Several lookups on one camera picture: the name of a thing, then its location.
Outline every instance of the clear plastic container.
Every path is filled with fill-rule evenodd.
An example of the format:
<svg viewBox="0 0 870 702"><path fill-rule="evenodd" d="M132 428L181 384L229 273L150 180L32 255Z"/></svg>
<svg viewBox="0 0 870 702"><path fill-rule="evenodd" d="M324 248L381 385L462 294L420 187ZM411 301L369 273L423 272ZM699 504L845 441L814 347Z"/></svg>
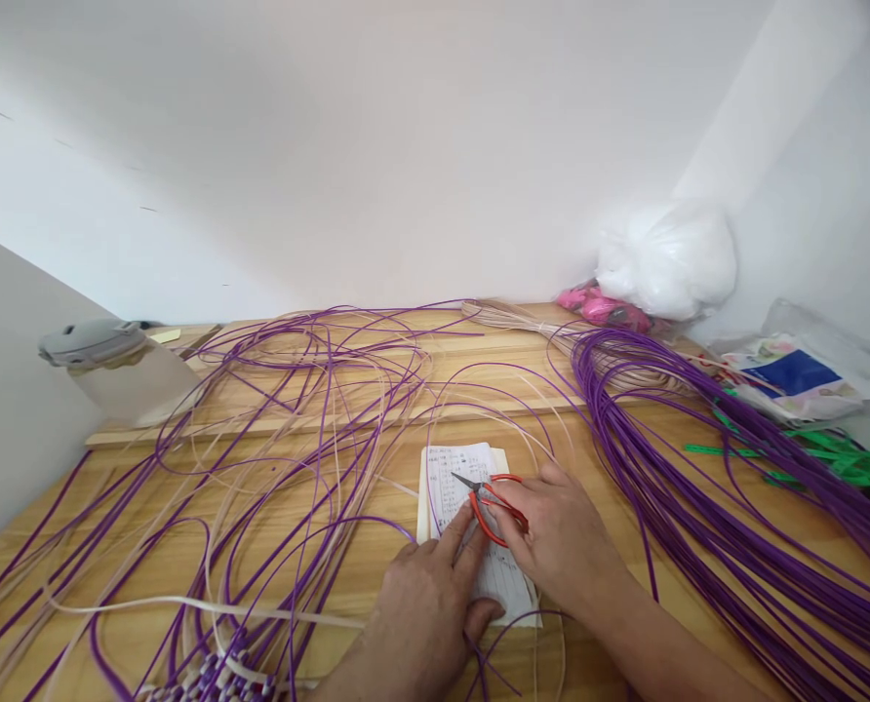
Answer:
<svg viewBox="0 0 870 702"><path fill-rule="evenodd" d="M94 320L39 342L39 355L64 367L111 419L146 427L184 414L201 397L200 379L136 322Z"/></svg>

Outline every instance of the hand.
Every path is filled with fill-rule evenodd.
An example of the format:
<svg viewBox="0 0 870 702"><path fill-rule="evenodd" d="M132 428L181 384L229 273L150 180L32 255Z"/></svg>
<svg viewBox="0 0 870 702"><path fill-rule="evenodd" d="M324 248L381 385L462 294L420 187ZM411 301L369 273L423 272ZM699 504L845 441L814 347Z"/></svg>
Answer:
<svg viewBox="0 0 870 702"><path fill-rule="evenodd" d="M584 487L559 466L542 466L539 480L493 488L530 523L524 534L509 512L490 507L516 563L572 616L607 606L614 592L636 586Z"/></svg>
<svg viewBox="0 0 870 702"><path fill-rule="evenodd" d="M465 502L441 540L399 552L366 628L312 700L445 698L471 652L468 641L478 642L503 615L494 600L468 603L488 543L475 529L455 558L473 516Z"/></svg>

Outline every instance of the forearm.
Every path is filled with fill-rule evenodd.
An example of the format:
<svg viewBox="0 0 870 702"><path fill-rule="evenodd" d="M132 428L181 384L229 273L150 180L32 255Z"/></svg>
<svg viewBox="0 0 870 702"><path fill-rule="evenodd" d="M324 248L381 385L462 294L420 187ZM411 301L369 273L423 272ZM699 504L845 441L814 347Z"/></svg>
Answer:
<svg viewBox="0 0 870 702"><path fill-rule="evenodd" d="M676 621L629 573L575 617L646 700L767 699Z"/></svg>

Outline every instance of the handwritten notes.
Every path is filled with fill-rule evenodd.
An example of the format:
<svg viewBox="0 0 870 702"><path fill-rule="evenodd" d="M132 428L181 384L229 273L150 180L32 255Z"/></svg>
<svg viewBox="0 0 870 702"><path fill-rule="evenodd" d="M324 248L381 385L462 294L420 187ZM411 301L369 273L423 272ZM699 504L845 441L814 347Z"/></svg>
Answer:
<svg viewBox="0 0 870 702"><path fill-rule="evenodd" d="M486 481L494 473L509 472L506 453L488 444L427 447L422 450L415 534L419 542L441 534L468 499L470 490L452 472L468 480ZM487 510L484 510L484 516L491 522L494 533L499 533ZM476 523L473 524L465 534L465 542L476 527ZM516 565L512 554L494 543L491 543L484 558L473 597L490 597L503 605L506 614L494 624L508 624L516 617L536 609L533 583ZM514 626L540 627L542 620L538 614L533 614Z"/></svg>

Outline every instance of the wrist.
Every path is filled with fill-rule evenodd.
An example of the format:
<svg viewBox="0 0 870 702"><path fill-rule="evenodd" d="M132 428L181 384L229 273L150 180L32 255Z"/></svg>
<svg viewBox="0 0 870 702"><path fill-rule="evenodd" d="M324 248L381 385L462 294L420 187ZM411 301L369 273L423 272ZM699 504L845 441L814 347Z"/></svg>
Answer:
<svg viewBox="0 0 870 702"><path fill-rule="evenodd" d="M581 599L570 611L595 638L622 629L646 592L626 568L609 575L594 587L582 591Z"/></svg>

